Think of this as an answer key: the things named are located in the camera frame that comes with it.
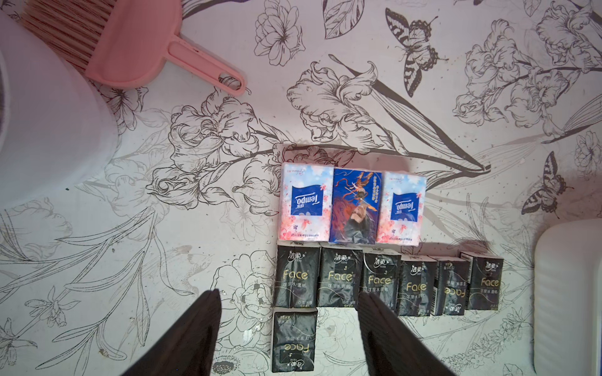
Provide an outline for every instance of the floor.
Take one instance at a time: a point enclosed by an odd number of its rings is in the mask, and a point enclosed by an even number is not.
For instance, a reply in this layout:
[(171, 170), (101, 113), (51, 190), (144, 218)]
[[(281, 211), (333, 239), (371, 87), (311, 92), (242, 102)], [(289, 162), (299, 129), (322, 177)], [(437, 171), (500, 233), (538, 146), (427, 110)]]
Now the floor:
[[(115, 158), (1, 212), (2, 373), (118, 374), (218, 288), (213, 373), (270, 375), (279, 165), (302, 161), (427, 176), (423, 245), (403, 251), (502, 255), (500, 310), (404, 323), (459, 375), (533, 375), (533, 246), (602, 217), (602, 7), (574, 1), (184, 0), (182, 35), (249, 89), (169, 63), (98, 86)], [(353, 309), (320, 309), (317, 331), (308, 375), (367, 374)]]

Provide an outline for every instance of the pink dustpan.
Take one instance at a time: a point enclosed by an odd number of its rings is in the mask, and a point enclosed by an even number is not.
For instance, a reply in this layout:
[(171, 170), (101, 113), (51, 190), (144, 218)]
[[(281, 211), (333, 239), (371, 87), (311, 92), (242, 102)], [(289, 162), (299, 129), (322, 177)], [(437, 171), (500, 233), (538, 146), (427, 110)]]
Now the pink dustpan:
[[(231, 95), (243, 94), (243, 76), (180, 38), (181, 27), (180, 0), (117, 0), (85, 75), (111, 87), (136, 88), (157, 77), (169, 60)], [(222, 84), (220, 76), (237, 79), (241, 87)]]

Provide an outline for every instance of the leaf print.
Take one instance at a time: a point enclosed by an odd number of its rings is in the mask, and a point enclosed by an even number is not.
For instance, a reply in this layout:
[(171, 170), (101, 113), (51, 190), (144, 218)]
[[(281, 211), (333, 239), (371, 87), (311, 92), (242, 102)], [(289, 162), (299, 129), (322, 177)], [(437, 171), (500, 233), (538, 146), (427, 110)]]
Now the leaf print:
[(144, 296), (144, 287), (142, 287), (142, 271), (138, 271), (138, 306), (136, 307), (136, 326), (138, 328), (138, 341), (144, 346), (146, 336), (149, 334), (151, 325), (151, 313), (149, 304)]
[(107, 340), (105, 340), (105, 321), (102, 321), (100, 325), (98, 325), (98, 332), (96, 333), (96, 345), (99, 348), (99, 352), (104, 357), (109, 359), (125, 360), (128, 357), (123, 351), (113, 348), (107, 343)]
[(345, 167), (355, 156), (355, 149), (343, 150), (335, 154), (332, 159), (337, 163), (338, 167)]
[(562, 128), (562, 136), (553, 138), (552, 140), (543, 141), (542, 144), (559, 141), (579, 133), (599, 122), (602, 122), (602, 94), (599, 94), (588, 103), (584, 104), (570, 117), (570, 119), (568, 119), (565, 126)]
[(270, 134), (270, 136), (274, 136), (275, 137), (275, 138), (268, 137), (266, 139), (268, 142), (270, 142), (272, 144), (276, 144), (278, 142), (284, 143), (286, 141), (290, 141), (288, 139), (288, 136), (285, 135), (280, 129), (278, 129), (278, 128), (272, 126), (272, 125), (266, 124), (266, 123), (262, 122), (261, 120), (259, 120), (259, 124), (262, 126), (262, 128), (266, 132), (268, 132)]
[(230, 163), (230, 162), (220, 163), (216, 167), (215, 171), (213, 171), (210, 174), (207, 174), (207, 175), (203, 176), (200, 179), (199, 184), (201, 186), (207, 186), (209, 184), (213, 184), (213, 183), (217, 182), (219, 180), (219, 178), (224, 174), (224, 172), (226, 172), (226, 170), (228, 169), (228, 167), (230, 167), (231, 164), (232, 163)]
[(516, 364), (504, 364), (504, 376), (523, 376), (523, 370)]
[(84, 348), (81, 350), (81, 354), (79, 355), (79, 359), (77, 361), (77, 365), (75, 366), (75, 372), (73, 372), (73, 376), (83, 376), (85, 373), (86, 367), (88, 367), (88, 360), (90, 359), (90, 347), (92, 346), (92, 338), (90, 338), (84, 345)]
[(36, 367), (36, 369), (49, 368), (49, 367), (52, 367), (52, 366), (55, 366), (55, 365), (61, 363), (63, 360), (67, 360), (67, 359), (71, 358), (75, 353), (78, 352), (79, 349), (81, 349), (82, 347), (85, 347), (88, 344), (88, 342), (92, 340), (92, 338), (94, 337), (94, 333), (95, 333), (95, 331), (91, 331), (90, 333), (88, 333), (88, 335), (83, 340), (81, 340), (80, 343), (73, 346), (69, 350), (55, 356), (54, 358), (45, 361), (44, 363), (42, 363), (41, 365)]
[(182, 0), (182, 10), (184, 11), (184, 18), (188, 18), (195, 13), (205, 10), (213, 5), (221, 4), (223, 2), (246, 2), (249, 0)]
[(223, 188), (218, 186), (207, 188), (205, 191), (201, 192), (200, 195), (209, 205), (218, 205), (224, 202), (231, 202), (234, 206), (238, 205), (236, 201), (223, 190)]
[(388, 138), (381, 136), (380, 139), (383, 142), (385, 142), (387, 144), (387, 146), (389, 146), (391, 149), (396, 150), (399, 153), (399, 155), (407, 156), (409, 154), (408, 150), (403, 145), (399, 136), (389, 130), (385, 130), (385, 132), (386, 132)]
[(527, 13), (527, 15), (531, 17), (535, 13), (537, 8), (539, 8), (541, 0), (523, 0), (523, 4), (525, 6), (525, 13)]
[(325, 39), (347, 34), (364, 13), (364, 0), (323, 0)]
[(99, 323), (95, 322), (94, 324), (86, 325), (85, 327), (79, 327), (79, 328), (68, 330), (68, 331), (66, 331), (66, 332), (64, 332), (62, 334), (59, 334), (52, 341), (53, 342), (60, 342), (60, 341), (67, 341), (69, 339), (81, 337), (81, 336), (84, 336), (84, 335), (87, 336), (91, 332), (95, 331), (96, 328), (98, 328), (98, 325), (99, 325)]
[(97, 281), (68, 283), (65, 285), (65, 288), (81, 292), (94, 292), (109, 288), (121, 282), (134, 269), (134, 267), (137, 267), (142, 256), (144, 256), (144, 251), (138, 251), (138, 253), (132, 257), (132, 259), (123, 267), (123, 269), (110, 277)]

